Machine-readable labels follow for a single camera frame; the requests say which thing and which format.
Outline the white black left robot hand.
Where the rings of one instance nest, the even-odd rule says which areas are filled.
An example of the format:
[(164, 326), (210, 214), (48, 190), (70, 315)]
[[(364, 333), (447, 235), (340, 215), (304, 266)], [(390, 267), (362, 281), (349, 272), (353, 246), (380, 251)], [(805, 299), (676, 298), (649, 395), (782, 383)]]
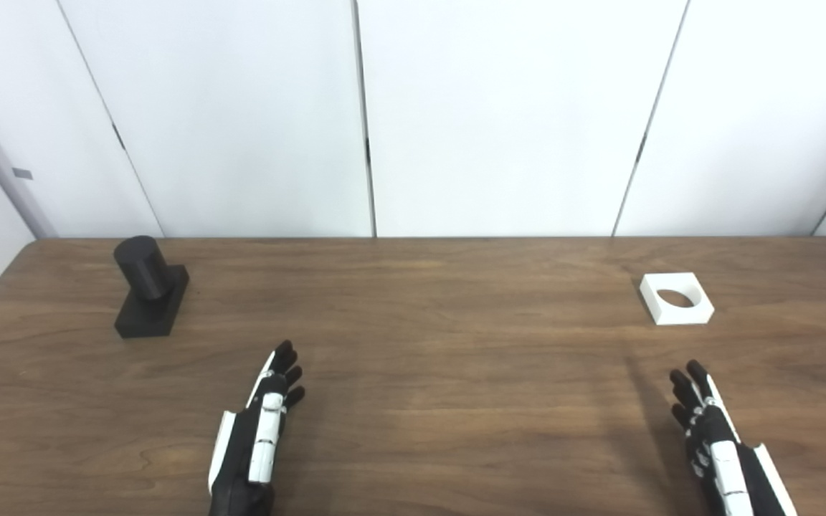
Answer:
[(305, 395), (297, 362), (292, 342), (280, 343), (242, 411), (224, 411), (209, 468), (210, 515), (272, 514), (277, 446), (289, 410)]

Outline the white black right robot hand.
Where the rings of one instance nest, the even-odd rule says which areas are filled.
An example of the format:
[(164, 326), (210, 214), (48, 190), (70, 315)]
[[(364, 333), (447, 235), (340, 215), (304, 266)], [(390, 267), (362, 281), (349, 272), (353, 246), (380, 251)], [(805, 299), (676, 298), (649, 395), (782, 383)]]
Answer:
[(738, 434), (713, 376), (698, 360), (672, 369), (671, 412), (684, 431), (688, 466), (711, 515), (796, 515), (797, 510), (764, 444)]

